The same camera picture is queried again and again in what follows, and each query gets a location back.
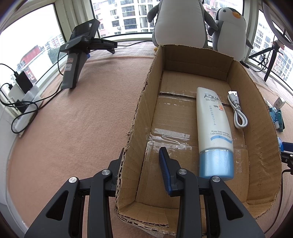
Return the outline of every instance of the tree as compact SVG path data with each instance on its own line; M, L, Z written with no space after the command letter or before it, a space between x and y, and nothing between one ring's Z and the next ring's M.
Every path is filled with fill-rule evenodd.
M48 50L48 56L52 62L52 64L57 63L59 48L50 48Z

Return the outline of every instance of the label sticker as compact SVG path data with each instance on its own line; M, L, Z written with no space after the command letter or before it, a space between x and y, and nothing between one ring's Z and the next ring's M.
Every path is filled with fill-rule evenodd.
M72 64L66 64L64 71L70 71L71 67L72 67Z

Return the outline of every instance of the tripod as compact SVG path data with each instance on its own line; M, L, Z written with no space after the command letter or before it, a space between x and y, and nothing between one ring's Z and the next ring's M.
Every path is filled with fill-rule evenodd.
M265 77L264 77L265 82L267 81L267 79L268 79L268 77L270 75L270 72L271 72L271 70L273 68L274 62L275 62L276 57L277 57L277 53L279 52L279 49L280 49L279 44L282 44L282 43L279 40L275 40L273 42L272 47L266 48L266 49L264 49L264 50L262 50L260 52L257 52L257 53L255 53L255 54L253 54L253 55L248 57L249 59L252 59L252 58L254 58L256 56L259 56L261 54L264 54L266 52L269 52L269 51L273 50L272 57L271 57L271 60L270 60L269 66L268 66L268 70L267 70L267 72L265 74Z

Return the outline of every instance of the sky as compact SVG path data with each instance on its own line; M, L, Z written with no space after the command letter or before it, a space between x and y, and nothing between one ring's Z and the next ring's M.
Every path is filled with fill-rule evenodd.
M60 34L53 5L37 9L20 18L0 35L0 63L14 70L25 55L34 46L44 46L51 37ZM13 73L0 65L0 84L10 80Z

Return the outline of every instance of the penguin plush toy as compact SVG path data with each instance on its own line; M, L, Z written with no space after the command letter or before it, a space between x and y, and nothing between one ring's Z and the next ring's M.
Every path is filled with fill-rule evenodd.
M157 15L153 43L207 48L205 22L214 30L214 19L203 8L202 0L160 0L147 14L148 22Z
M219 9L216 24L218 30L211 27L207 29L209 35L213 36L214 50L240 61L244 57L245 45L253 49L252 44L246 38L245 19L235 9L230 7Z

